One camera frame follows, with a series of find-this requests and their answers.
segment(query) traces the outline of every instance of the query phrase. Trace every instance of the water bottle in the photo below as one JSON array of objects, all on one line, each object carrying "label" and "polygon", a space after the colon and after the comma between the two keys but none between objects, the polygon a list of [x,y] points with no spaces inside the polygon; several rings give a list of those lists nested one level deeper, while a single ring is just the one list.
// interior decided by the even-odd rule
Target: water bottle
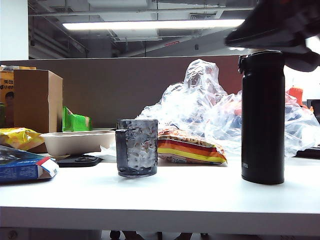
[{"label": "water bottle", "polygon": [[239,59],[242,78],[242,178],[259,184],[284,182],[285,58],[258,51]]}]

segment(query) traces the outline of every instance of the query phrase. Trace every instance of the cubicle partition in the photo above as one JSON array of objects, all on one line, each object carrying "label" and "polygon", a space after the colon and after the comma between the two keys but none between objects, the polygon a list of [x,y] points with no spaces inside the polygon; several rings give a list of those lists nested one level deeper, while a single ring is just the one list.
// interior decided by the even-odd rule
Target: cubicle partition
[{"label": "cubicle partition", "polygon": [[196,59],[217,64],[219,82],[229,94],[241,89],[237,55],[41,59],[1,64],[33,66],[61,76],[63,104],[75,114],[92,117],[94,128],[107,128],[115,127],[116,119],[135,118],[145,106],[157,103],[169,85],[184,80],[188,65]]}]

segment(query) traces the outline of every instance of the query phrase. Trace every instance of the clear plastic bag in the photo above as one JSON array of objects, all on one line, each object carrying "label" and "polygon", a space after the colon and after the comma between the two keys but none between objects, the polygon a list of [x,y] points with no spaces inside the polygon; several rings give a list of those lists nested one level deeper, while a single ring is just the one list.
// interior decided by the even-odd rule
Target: clear plastic bag
[{"label": "clear plastic bag", "polygon": [[[170,85],[161,100],[146,106],[137,119],[158,119],[159,129],[174,125],[220,144],[226,153],[240,154],[242,92],[228,95],[219,84],[218,73],[215,63],[193,61],[184,81]],[[320,126],[314,114],[286,93],[285,156],[313,147],[318,136]]]}]

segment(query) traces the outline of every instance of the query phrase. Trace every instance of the smartphone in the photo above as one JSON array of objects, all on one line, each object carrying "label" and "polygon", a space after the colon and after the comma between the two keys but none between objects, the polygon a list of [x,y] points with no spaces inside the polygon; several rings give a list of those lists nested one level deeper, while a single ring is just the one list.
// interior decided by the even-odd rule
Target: smartphone
[{"label": "smartphone", "polygon": [[57,161],[60,168],[92,167],[101,162],[101,158],[90,155],[71,155]]}]

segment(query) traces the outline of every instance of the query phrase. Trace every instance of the glass cup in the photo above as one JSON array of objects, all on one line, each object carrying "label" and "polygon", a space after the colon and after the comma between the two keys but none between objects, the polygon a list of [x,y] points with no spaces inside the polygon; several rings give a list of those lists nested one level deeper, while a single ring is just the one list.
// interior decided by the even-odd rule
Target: glass cup
[{"label": "glass cup", "polygon": [[121,119],[115,131],[118,174],[140,178],[157,173],[158,120]]}]

